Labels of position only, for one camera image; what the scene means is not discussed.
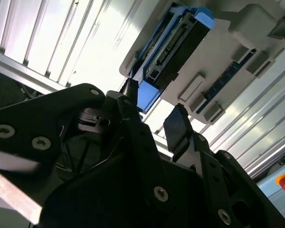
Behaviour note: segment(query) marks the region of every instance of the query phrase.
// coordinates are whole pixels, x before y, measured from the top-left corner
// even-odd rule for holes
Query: metal slat
[[[41,0],[17,0],[9,8],[0,49],[17,62],[23,63],[40,4]]]
[[[285,95],[285,76],[273,82],[272,88],[262,97],[257,97],[257,102],[243,115],[225,134],[218,139],[211,149],[219,148],[229,150],[241,137],[251,130],[257,122],[275,109]]]
[[[34,38],[29,54],[28,67],[46,74],[56,43],[63,31],[63,25],[72,0],[50,0],[37,36]]]
[[[246,166],[249,162],[266,152],[270,147],[275,146],[275,144],[282,138],[285,137],[285,116],[281,119],[281,122],[275,125],[272,129],[267,131],[264,135],[258,139],[258,141],[247,150],[241,157],[238,158],[238,162],[242,166]]]
[[[118,73],[121,58],[116,56],[113,50],[114,38],[122,28],[133,2],[134,0],[129,0],[120,4],[119,0],[111,0],[101,18],[97,18],[97,31],[92,39],[88,39],[74,67],[76,74],[70,78],[72,84],[85,81],[93,83],[104,92],[118,89],[124,77]]]
[[[51,72],[51,68],[53,67],[53,58],[57,52],[57,49],[58,47],[60,46],[60,44],[63,42],[63,39],[65,38],[65,35],[67,33],[67,30],[73,20],[73,17],[74,17],[74,14],[76,12],[76,9],[78,7],[78,4],[79,4],[79,0],[73,0],[72,3],[71,3],[71,6],[69,8],[69,11],[67,12],[67,15],[66,15],[66,20],[62,26],[62,30],[61,30],[61,33],[59,35],[59,38],[58,38],[58,41],[55,45],[55,48],[54,48],[54,51],[53,51],[53,54],[51,56],[51,59],[49,61],[49,64],[48,64],[48,67],[47,67],[47,73],[50,74]]]
[[[0,47],[3,39],[4,29],[6,27],[8,12],[12,0],[0,0]]]
[[[26,66],[29,64],[28,60],[29,60],[29,55],[31,53],[32,45],[33,45],[35,37],[39,33],[41,22],[44,18],[44,15],[45,15],[47,7],[48,7],[48,1],[49,0],[41,0],[41,4],[40,4],[39,10],[38,10],[38,14],[36,17],[34,28],[33,28],[32,34],[30,36],[30,39],[29,39],[28,48],[26,50],[24,60],[23,60],[23,64]]]
[[[83,48],[85,39],[87,39],[89,26],[93,26],[93,18],[88,19],[93,0],[81,0],[76,4],[76,11],[70,21],[63,40],[58,43],[56,52],[50,63],[48,71],[50,79],[59,81],[65,70],[66,64],[71,59],[77,59]]]
[[[226,110],[226,113],[205,132],[204,136],[212,146],[224,136],[239,119],[262,97],[262,92],[285,71],[285,51],[276,58],[275,64],[258,80],[255,80]]]
[[[97,18],[101,18],[110,0],[90,1],[85,11],[83,21],[80,25],[79,31],[76,35],[75,41],[72,44],[71,50],[67,55],[65,63],[58,75],[57,80],[60,84],[66,85],[70,76],[74,73],[74,66],[76,65],[81,52],[86,45],[87,40],[92,39],[98,28]]]
[[[275,146],[268,148],[261,156],[249,161],[244,169],[252,177],[256,177],[270,168],[276,161],[285,155],[285,137],[279,140]]]
[[[249,128],[242,137],[240,136],[235,139],[233,145],[229,146],[230,148],[228,151],[237,159],[252,149],[255,142],[261,140],[285,120],[285,95],[280,99],[277,99],[275,104],[276,106],[272,106],[272,108],[263,113],[259,119],[253,121],[254,124],[252,127]]]
[[[0,73],[43,94],[49,94],[65,88],[2,53],[0,53]]]

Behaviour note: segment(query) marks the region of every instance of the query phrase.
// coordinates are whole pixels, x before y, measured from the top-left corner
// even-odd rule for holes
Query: black mechanical part
[[[212,225],[229,227],[285,227],[285,219],[226,151],[213,154],[207,140],[193,131],[183,105],[178,104],[164,123],[175,162],[194,168],[202,179]]]
[[[213,155],[180,104],[164,123],[173,161],[160,159],[140,120],[136,85],[128,79],[120,93],[106,97],[92,85],[78,85],[0,109],[0,125],[15,130],[0,131],[9,136],[0,137],[0,172],[42,206],[38,227],[285,228],[236,160],[226,152]],[[85,133],[102,142],[99,162],[80,173],[79,160],[74,178],[53,182],[61,142]],[[46,139],[50,146],[36,149],[35,138],[37,147],[47,148]]]
[[[161,71],[160,75],[157,77],[155,85],[163,91],[168,84],[175,80],[178,76],[179,70],[192,55],[193,51],[197,48],[203,38],[209,32],[209,29],[196,21],[195,26],[186,36],[184,41],[176,49],[174,55],[171,57],[169,64]]]

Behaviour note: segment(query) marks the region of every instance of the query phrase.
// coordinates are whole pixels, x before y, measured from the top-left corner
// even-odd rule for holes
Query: black metal bracket
[[[121,114],[123,128],[130,151],[134,154],[134,162],[137,167],[139,179],[142,182],[145,198],[159,211],[168,213],[173,210],[173,194],[171,192],[167,176],[164,172],[160,156],[158,154],[151,130],[143,124],[139,117],[137,106],[132,104],[127,97],[117,100]],[[164,190],[167,199],[158,199],[156,191]]]
[[[185,108],[178,104],[164,123],[173,161],[193,169],[202,179],[205,208],[219,227],[285,227],[285,219],[228,152],[210,151],[195,132]]]
[[[81,84],[0,109],[0,170],[49,174],[61,153],[57,119],[104,100],[98,88]]]

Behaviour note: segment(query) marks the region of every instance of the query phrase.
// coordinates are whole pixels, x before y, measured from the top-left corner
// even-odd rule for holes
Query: silver bolt
[[[128,105],[131,105],[132,103],[128,100],[125,100],[125,102],[128,104]]]
[[[91,89],[91,93],[94,94],[94,95],[99,95],[99,92],[95,89]]]
[[[224,156],[227,158],[227,159],[231,159],[231,156],[227,153],[224,153]]]
[[[7,139],[15,134],[15,129],[6,124],[0,124],[0,138]]]
[[[223,209],[218,210],[218,216],[226,225],[229,226],[231,224],[231,218],[229,214]]]
[[[32,140],[32,146],[37,150],[45,151],[51,147],[51,141],[46,137],[36,137]]]
[[[199,139],[201,139],[202,141],[205,141],[205,140],[206,140],[205,137],[202,136],[201,134],[199,134]]]
[[[158,199],[161,202],[167,202],[169,198],[167,191],[161,186],[156,186],[154,188],[154,195],[156,199]]]

